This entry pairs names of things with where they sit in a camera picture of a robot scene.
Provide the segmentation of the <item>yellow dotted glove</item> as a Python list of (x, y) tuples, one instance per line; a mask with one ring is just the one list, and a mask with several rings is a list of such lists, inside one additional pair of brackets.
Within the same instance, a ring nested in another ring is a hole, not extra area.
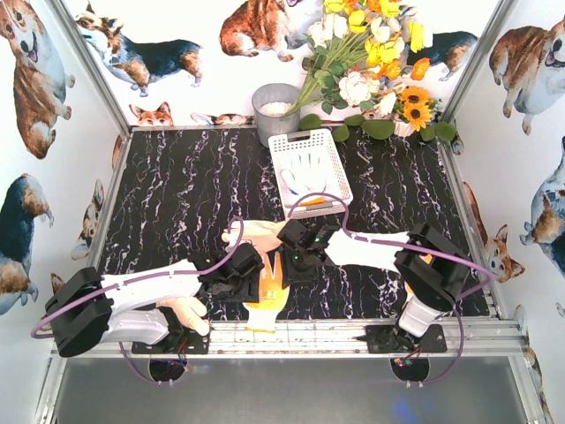
[(245, 328), (252, 332), (275, 333), (278, 314), (285, 308), (290, 288), (283, 288), (283, 267), (281, 255), (275, 252), (274, 261), (267, 253), (261, 253), (264, 268), (259, 274), (259, 302), (244, 303), (248, 311)]

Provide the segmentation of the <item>blue dotted white glove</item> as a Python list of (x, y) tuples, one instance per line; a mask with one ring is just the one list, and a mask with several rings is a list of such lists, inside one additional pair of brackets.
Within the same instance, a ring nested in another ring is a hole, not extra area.
[(318, 152), (294, 153), (280, 171), (284, 204), (292, 206), (299, 198), (309, 193), (326, 191), (328, 179), (325, 165)]

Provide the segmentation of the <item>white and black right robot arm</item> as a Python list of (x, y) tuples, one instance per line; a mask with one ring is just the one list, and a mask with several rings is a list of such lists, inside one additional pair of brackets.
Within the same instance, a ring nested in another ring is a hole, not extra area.
[(289, 249), (294, 276), (321, 266), (359, 266), (395, 271), (411, 290), (397, 327), (422, 337), (452, 310), (471, 273), (471, 262), (424, 223), (394, 234), (348, 232), (334, 225), (315, 231), (289, 220), (277, 234)]

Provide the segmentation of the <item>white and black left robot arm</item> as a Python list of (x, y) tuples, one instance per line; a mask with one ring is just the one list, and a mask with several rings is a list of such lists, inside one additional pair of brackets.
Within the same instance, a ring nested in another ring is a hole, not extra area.
[(199, 294), (226, 301), (259, 300), (261, 255), (243, 243), (229, 252), (194, 254), (158, 269), (124, 275), (79, 270), (46, 303), (48, 324), (59, 355), (79, 356), (101, 343), (137, 342), (167, 349), (182, 334), (162, 301)]

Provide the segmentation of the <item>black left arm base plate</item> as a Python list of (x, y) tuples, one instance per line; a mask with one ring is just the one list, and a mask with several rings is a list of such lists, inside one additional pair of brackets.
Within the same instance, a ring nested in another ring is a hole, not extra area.
[(134, 342), (133, 354), (207, 354), (210, 339), (184, 326), (173, 328), (156, 344)]

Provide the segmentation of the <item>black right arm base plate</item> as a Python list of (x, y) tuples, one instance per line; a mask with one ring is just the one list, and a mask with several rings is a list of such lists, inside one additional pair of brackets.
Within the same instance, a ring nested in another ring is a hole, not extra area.
[(442, 326), (432, 324), (421, 337), (397, 325), (368, 325), (365, 334), (354, 337), (364, 342), (370, 353), (444, 353), (448, 350)]

